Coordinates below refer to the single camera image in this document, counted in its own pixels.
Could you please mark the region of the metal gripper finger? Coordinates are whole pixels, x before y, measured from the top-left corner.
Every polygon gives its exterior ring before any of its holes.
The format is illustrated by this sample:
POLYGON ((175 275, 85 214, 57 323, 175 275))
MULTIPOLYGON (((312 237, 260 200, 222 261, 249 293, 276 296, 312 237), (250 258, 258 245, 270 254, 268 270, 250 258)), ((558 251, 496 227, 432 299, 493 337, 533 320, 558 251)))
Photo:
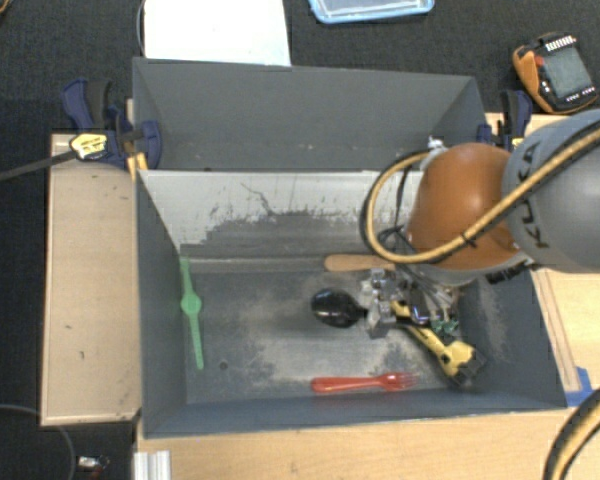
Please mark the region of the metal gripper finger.
POLYGON ((396 316, 389 301, 376 301, 370 306, 366 325, 371 339, 385 338, 395 323, 396 316))
POLYGON ((360 301, 373 302, 389 300, 396 290, 394 271, 373 268, 368 276, 360 281, 360 301))

